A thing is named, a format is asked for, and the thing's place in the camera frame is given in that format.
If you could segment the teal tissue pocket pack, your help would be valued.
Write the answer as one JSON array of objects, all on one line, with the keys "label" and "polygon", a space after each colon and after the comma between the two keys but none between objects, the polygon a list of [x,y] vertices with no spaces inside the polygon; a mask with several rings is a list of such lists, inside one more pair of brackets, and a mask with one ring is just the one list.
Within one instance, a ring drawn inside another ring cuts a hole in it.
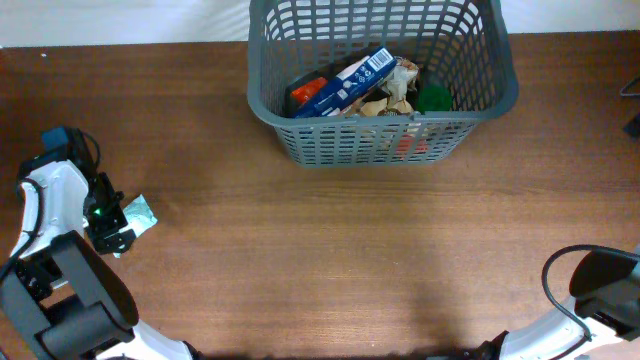
[{"label": "teal tissue pocket pack", "polygon": [[134,234],[133,239],[139,238],[158,222],[148,202],[143,195],[139,195],[123,210],[127,224],[118,231],[119,235]]}]

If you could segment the grey plastic mesh basket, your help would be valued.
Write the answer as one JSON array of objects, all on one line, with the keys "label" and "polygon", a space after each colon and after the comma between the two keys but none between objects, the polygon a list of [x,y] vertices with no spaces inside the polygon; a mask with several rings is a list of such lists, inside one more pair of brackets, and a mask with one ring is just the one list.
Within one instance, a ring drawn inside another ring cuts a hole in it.
[{"label": "grey plastic mesh basket", "polygon": [[305,167],[428,164],[518,96],[499,0],[254,1],[248,104]]}]

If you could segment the small green object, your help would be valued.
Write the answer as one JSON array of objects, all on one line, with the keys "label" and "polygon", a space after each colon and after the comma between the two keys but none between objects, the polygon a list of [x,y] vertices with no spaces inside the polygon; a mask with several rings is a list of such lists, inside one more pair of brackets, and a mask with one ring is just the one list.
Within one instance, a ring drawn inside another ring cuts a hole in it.
[{"label": "small green object", "polygon": [[420,113],[449,111],[452,104],[453,98],[446,88],[427,84],[418,92],[415,109]]}]

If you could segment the spaghetti pasta package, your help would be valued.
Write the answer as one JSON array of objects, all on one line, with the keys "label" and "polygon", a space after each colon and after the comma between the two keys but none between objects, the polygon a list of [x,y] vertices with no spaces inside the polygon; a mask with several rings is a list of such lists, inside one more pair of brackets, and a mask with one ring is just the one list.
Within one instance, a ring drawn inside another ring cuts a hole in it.
[{"label": "spaghetti pasta package", "polygon": [[[316,77],[315,79],[306,82],[304,85],[297,86],[294,85],[294,89],[289,94],[289,100],[292,103],[292,107],[298,107],[301,109],[305,104],[309,103],[311,99],[320,93],[320,90],[327,87],[328,81],[324,77]],[[416,103],[415,97],[413,93],[408,95],[409,102],[413,105]],[[346,110],[348,107],[339,110],[338,114],[342,115],[341,112]]]}]

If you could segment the beige snack bag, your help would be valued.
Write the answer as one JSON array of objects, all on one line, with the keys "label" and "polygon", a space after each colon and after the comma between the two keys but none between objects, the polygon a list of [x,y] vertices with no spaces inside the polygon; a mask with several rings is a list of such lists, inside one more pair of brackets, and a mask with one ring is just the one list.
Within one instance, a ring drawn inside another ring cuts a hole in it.
[{"label": "beige snack bag", "polygon": [[358,98],[341,112],[347,117],[374,117],[388,115],[408,115],[414,112],[408,95],[417,94],[417,80],[420,68],[410,60],[395,57],[397,63],[381,85]]}]

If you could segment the Kleenex tissue multipack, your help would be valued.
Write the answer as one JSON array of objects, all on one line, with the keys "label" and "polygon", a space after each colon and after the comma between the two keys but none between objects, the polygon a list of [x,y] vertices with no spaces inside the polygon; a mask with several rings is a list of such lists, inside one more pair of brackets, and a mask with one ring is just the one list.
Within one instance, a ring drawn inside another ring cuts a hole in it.
[{"label": "Kleenex tissue multipack", "polygon": [[385,47],[377,48],[338,73],[303,104],[293,118],[331,117],[342,113],[380,85],[396,65],[396,57]]}]

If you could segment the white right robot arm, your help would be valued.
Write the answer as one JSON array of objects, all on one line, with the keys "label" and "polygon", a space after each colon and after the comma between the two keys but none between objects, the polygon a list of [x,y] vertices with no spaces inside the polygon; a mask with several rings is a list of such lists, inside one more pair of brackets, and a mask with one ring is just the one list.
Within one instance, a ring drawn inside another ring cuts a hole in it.
[{"label": "white right robot arm", "polygon": [[[549,286],[559,258],[585,256],[571,272],[569,296],[560,302]],[[461,354],[463,359],[578,359],[601,346],[639,337],[639,250],[597,244],[588,236],[551,254],[541,269],[541,285],[552,309],[529,325],[503,331]]]}]

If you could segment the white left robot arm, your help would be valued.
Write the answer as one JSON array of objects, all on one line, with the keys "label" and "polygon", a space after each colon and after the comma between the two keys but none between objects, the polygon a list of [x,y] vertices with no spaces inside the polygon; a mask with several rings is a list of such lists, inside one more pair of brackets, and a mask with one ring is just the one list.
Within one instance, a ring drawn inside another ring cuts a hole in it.
[{"label": "white left robot arm", "polygon": [[20,165],[22,228],[1,268],[1,310],[40,359],[201,358],[139,317],[125,284],[104,262],[136,234],[123,194],[99,171],[97,142],[78,128],[42,135],[45,151]]}]

